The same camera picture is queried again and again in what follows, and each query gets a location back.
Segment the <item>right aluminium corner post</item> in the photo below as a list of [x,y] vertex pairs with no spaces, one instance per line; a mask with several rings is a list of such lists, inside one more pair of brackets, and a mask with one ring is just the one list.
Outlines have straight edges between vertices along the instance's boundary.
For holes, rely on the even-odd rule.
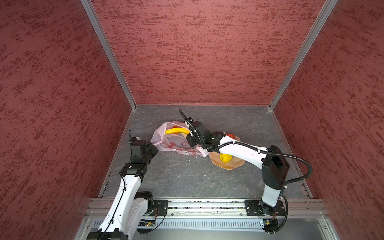
[[303,44],[301,45],[296,57],[294,58],[293,63],[291,64],[287,74],[285,75],[278,91],[276,92],[271,103],[269,104],[269,109],[271,112],[274,111],[280,98],[283,96],[284,91],[288,87],[289,83],[291,82],[296,71],[298,70],[299,66],[301,65],[302,61],[304,60],[305,56],[310,50],[311,46],[315,42],[317,36],[319,35],[320,31],[322,30],[324,24],[326,23],[327,19],[329,18],[330,14],[332,13],[337,3],[338,3],[338,0],[325,1],[311,29],[309,30],[309,33],[307,34]]

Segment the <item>yellow fake lemon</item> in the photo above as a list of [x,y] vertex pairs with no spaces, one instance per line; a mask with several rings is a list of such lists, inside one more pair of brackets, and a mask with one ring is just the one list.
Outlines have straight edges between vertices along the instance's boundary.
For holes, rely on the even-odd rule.
[[220,154],[220,160],[223,163],[229,163],[233,159],[233,156],[228,154]]

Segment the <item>aluminium corner post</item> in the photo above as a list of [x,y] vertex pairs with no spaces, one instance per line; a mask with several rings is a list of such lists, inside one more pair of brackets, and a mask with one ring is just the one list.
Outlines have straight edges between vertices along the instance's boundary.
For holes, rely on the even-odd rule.
[[322,30],[324,24],[326,23],[327,19],[329,18],[330,14],[332,13],[337,3],[338,3],[338,0],[325,1],[311,29],[309,30],[309,33],[307,34],[303,44],[301,45],[296,57],[294,58],[293,63],[291,64],[287,74],[285,75],[278,91],[276,92],[271,103],[269,104],[269,109],[271,112],[274,111],[280,98],[283,96],[284,91],[288,87],[289,83],[291,82],[296,71],[298,70],[299,66],[301,65],[302,61],[304,60],[305,56],[310,50],[311,46],[315,42],[317,36],[319,35],[320,31]]
[[125,93],[125,96],[127,98],[127,100],[129,101],[130,103],[130,106],[131,108],[135,111],[136,108],[137,108],[137,103],[136,101],[134,100],[134,97],[133,97],[133,94],[128,86],[128,83],[126,81],[126,78],[123,74],[123,71],[118,63],[118,60],[114,54],[114,51],[107,39],[107,36],[105,34],[105,31],[102,27],[102,24],[97,16],[97,13],[96,13],[96,10],[92,4],[92,1],[90,0],[81,0],[81,3],[83,5],[83,8],[85,9],[86,11],[86,14],[91,22],[91,25],[104,49],[104,52],[114,70],[114,73]]

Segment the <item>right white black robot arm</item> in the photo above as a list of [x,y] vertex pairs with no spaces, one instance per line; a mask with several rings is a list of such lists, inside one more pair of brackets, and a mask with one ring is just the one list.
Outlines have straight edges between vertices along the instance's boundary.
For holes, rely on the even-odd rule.
[[211,133],[202,123],[195,122],[191,118],[185,123],[190,131],[187,140],[193,147],[199,145],[209,153],[236,157],[261,169],[265,188],[259,203],[260,212],[270,215],[276,210],[278,200],[283,195],[290,168],[279,148],[252,146],[233,139],[225,133]]

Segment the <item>right small circuit board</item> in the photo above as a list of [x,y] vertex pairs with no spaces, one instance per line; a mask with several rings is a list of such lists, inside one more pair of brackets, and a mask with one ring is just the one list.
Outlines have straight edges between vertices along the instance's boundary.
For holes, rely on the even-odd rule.
[[279,221],[277,219],[263,219],[263,230],[268,234],[274,234],[279,228]]

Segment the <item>yellow fake banana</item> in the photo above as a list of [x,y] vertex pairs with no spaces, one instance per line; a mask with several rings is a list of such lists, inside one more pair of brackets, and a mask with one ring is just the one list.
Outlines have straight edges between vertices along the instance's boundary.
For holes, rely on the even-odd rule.
[[170,134],[185,134],[188,135],[190,133],[190,130],[185,128],[172,128],[165,131],[166,135]]

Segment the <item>aluminium front rail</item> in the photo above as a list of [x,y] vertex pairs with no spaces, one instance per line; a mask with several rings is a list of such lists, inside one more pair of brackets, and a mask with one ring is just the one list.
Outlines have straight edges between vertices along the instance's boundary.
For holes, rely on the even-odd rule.
[[[258,218],[247,216],[244,199],[167,199],[167,218]],[[322,219],[330,215],[322,200],[289,199],[290,219]]]

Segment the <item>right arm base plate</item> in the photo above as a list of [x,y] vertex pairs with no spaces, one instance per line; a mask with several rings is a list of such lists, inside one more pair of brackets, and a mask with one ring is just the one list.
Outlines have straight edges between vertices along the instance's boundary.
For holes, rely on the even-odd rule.
[[277,201],[276,206],[271,207],[262,200],[246,200],[245,209],[247,216],[282,217],[286,214],[282,201]]

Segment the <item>pink plastic bag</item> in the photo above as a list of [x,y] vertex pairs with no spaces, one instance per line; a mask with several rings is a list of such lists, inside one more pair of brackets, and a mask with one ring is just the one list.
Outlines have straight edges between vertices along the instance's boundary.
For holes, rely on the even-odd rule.
[[185,134],[170,134],[166,135],[165,131],[172,128],[185,128],[188,129],[185,123],[181,122],[166,122],[158,127],[150,142],[160,151],[160,152],[175,152],[181,155],[188,156],[202,156],[206,157],[209,153],[204,150],[201,146],[197,145],[196,147],[191,147],[186,139],[187,135]]

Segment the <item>left aluminium corner post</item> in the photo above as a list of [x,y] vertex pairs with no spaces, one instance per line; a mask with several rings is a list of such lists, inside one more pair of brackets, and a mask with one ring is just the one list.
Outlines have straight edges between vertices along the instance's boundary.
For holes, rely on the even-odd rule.
[[118,63],[118,60],[114,54],[114,51],[107,39],[107,36],[105,34],[105,31],[102,27],[102,24],[97,16],[97,13],[96,13],[96,10],[92,4],[92,1],[90,0],[81,0],[81,3],[83,5],[83,8],[85,9],[86,11],[86,14],[91,22],[91,25],[104,49],[104,52],[114,70],[114,73],[125,93],[125,96],[127,98],[127,100],[129,101],[130,103],[130,106],[131,108],[135,111],[136,108],[137,108],[137,103],[136,101],[134,100],[134,97],[133,97],[133,94],[128,86],[128,83],[126,81],[126,78],[123,74],[123,71]]

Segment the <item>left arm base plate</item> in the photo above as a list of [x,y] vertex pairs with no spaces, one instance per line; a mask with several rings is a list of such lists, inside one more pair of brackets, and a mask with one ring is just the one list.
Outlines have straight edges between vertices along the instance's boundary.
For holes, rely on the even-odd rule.
[[168,211],[168,200],[154,200],[154,209],[150,216],[166,216]]

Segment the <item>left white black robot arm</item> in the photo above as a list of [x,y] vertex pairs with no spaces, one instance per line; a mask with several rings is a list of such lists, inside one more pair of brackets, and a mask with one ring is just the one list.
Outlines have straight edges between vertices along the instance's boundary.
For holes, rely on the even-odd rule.
[[88,240],[131,240],[143,216],[155,209],[152,193],[138,190],[159,150],[138,137],[130,138],[130,147],[130,161],[119,173],[118,193],[104,221],[96,232],[88,234]]

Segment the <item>left small circuit board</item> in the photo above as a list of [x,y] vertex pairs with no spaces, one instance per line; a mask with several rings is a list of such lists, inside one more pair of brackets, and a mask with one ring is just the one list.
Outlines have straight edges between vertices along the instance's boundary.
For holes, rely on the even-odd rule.
[[154,228],[156,226],[156,223],[157,223],[156,220],[141,219],[138,226],[146,227],[146,228]]

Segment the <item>small circuit board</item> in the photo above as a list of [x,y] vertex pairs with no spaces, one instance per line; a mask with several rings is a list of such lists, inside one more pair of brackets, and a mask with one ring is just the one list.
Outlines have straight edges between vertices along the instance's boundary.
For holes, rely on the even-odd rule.
[[263,230],[268,234],[274,234],[279,228],[279,221],[277,219],[263,219]]
[[156,220],[141,219],[138,226],[146,227],[146,228],[154,228],[156,226],[156,223],[157,223]]

